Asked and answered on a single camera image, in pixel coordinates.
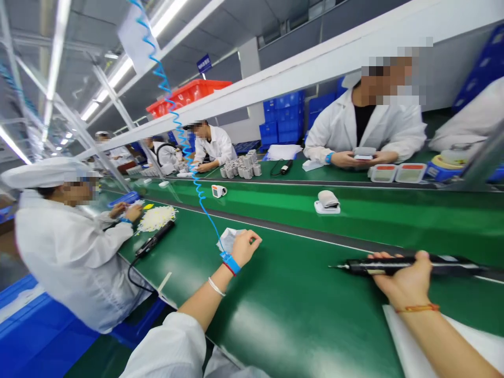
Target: hand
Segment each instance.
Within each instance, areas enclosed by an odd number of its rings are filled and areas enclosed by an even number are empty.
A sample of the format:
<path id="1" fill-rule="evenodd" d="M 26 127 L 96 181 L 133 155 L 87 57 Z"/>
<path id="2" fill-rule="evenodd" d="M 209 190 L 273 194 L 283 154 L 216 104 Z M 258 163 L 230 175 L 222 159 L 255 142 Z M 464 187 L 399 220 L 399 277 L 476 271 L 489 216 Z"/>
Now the hand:
<path id="1" fill-rule="evenodd" d="M 395 151 L 378 151 L 375 153 L 374 159 L 367 162 L 367 165 L 393 164 L 398 158 L 399 154 Z"/>
<path id="2" fill-rule="evenodd" d="M 135 222 L 142 215 L 142 205 L 133 205 L 126 211 L 124 218 L 130 220 L 131 222 Z"/>
<path id="3" fill-rule="evenodd" d="M 340 168 L 363 167 L 367 163 L 353 158 L 352 151 L 335 152 L 331 155 L 331 163 Z"/>
<path id="4" fill-rule="evenodd" d="M 368 258 L 393 257 L 387 252 L 381 252 L 369 255 Z M 416 262 L 412 266 L 399 270 L 392 277 L 373 276 L 374 281 L 395 309 L 421 306 L 431 302 L 428 298 L 432 270 L 429 254 L 426 251 L 418 251 L 415 259 Z"/>
<path id="5" fill-rule="evenodd" d="M 262 239 L 252 230 L 242 231 L 236 236 L 231 255 L 240 268 L 250 261 L 261 242 Z"/>
<path id="6" fill-rule="evenodd" d="M 203 173 L 203 172 L 208 172 L 209 170 L 211 170 L 213 167 L 212 167 L 212 163 L 206 163 L 206 164 L 202 164 L 200 165 L 199 167 L 196 167 L 196 170 L 200 173 Z"/>
<path id="7" fill-rule="evenodd" d="M 128 208 L 129 204 L 126 202 L 119 202 L 115 204 L 112 210 L 109 212 L 109 217 L 112 219 L 116 219 L 120 214 L 124 212 Z"/>

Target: white lab coat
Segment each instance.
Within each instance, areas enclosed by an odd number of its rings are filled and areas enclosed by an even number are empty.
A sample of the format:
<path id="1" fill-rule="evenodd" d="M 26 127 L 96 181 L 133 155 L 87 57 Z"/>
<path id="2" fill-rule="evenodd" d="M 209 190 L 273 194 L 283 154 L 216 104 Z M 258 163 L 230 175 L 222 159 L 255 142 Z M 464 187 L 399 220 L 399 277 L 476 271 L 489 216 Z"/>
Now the white lab coat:
<path id="1" fill-rule="evenodd" d="M 110 161 L 115 166 L 124 165 L 124 164 L 127 164 L 129 162 L 134 161 L 134 158 L 131 155 L 131 152 L 125 146 L 114 148 L 114 149 L 110 150 L 109 152 L 110 152 L 110 154 L 109 154 Z M 114 160 L 113 158 L 116 156 L 119 156 L 119 159 Z"/>
<path id="2" fill-rule="evenodd" d="M 359 146 L 395 151 L 395 163 L 409 159 L 426 139 L 420 106 L 377 105 Z M 306 139 L 304 154 L 321 164 L 331 152 L 353 151 L 357 147 L 352 89 L 325 108 L 315 120 Z"/>
<path id="3" fill-rule="evenodd" d="M 205 352 L 205 334 L 196 319 L 172 312 L 131 353 L 120 378 L 268 378 L 255 367 L 240 370 L 216 348 L 203 375 Z"/>
<path id="4" fill-rule="evenodd" d="M 129 264 L 117 255 L 133 235 L 131 224 L 102 231 L 113 222 L 108 212 L 93 219 L 45 200 L 35 190 L 23 191 L 15 218 L 17 246 L 31 274 L 51 297 L 100 333 L 110 332 L 150 294 L 129 282 Z"/>
<path id="5" fill-rule="evenodd" d="M 209 143 L 207 139 L 196 138 L 194 160 L 203 163 L 205 155 L 208 154 L 210 161 L 219 161 L 219 165 L 226 164 L 228 161 L 238 158 L 235 148 L 231 143 L 229 135 L 224 129 L 210 126 L 212 141 Z"/>
<path id="6" fill-rule="evenodd" d="M 164 144 L 163 142 L 153 142 L 153 143 L 154 143 L 154 151 L 156 151 L 156 153 L 158 152 L 157 150 L 159 149 L 159 146 Z M 179 159 L 181 158 L 182 154 L 178 153 L 176 148 L 168 145 L 164 146 L 159 151 L 159 162 L 161 163 L 161 166 L 164 166 L 167 163 L 176 165 L 179 162 Z M 158 161 L 158 159 L 156 157 L 156 154 L 153 153 L 151 150 L 149 150 L 149 156 L 147 156 L 147 163 L 152 164 L 152 161 Z"/>
<path id="7" fill-rule="evenodd" d="M 429 143 L 431 150 L 448 150 L 456 143 L 477 143 L 504 119 L 504 77 L 490 83 L 474 100 L 441 126 Z M 475 144 L 474 152 L 481 143 Z"/>

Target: white shelf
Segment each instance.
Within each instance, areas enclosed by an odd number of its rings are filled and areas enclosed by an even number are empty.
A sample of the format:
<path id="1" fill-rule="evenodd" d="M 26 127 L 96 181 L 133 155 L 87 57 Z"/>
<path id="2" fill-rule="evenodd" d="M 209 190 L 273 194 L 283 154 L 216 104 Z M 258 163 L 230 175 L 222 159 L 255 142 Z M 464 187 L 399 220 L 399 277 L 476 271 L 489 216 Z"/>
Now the white shelf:
<path id="1" fill-rule="evenodd" d="M 502 0 L 412 0 L 292 58 L 178 110 L 188 124 L 331 80 L 397 56 L 398 47 L 428 47 L 504 19 Z M 103 151 L 173 130 L 171 114 L 114 137 Z M 92 151 L 77 157 L 85 159 Z"/>

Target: white bracelet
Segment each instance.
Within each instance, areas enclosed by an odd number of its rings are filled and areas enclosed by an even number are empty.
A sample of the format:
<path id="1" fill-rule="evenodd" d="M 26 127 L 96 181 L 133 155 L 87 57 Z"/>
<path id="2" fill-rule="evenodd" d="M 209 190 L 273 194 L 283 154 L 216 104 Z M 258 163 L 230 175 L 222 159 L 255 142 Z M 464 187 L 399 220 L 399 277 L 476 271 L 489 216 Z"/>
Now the white bracelet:
<path id="1" fill-rule="evenodd" d="M 216 284 L 214 284 L 214 282 L 212 281 L 212 279 L 209 277 L 208 278 L 208 283 L 210 284 L 210 286 L 212 286 L 212 288 L 217 291 L 221 297 L 225 297 L 226 295 L 217 287 Z"/>

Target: blue sign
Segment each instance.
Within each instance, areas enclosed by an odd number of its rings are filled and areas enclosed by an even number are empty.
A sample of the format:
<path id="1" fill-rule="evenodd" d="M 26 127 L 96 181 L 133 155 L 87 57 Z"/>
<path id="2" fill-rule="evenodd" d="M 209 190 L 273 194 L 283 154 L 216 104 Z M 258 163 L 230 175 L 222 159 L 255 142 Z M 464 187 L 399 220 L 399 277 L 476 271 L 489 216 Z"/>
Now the blue sign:
<path id="1" fill-rule="evenodd" d="M 210 62 L 210 57 L 205 55 L 203 58 L 198 60 L 198 71 L 200 71 L 201 74 L 204 72 L 207 72 L 212 68 L 212 62 Z"/>

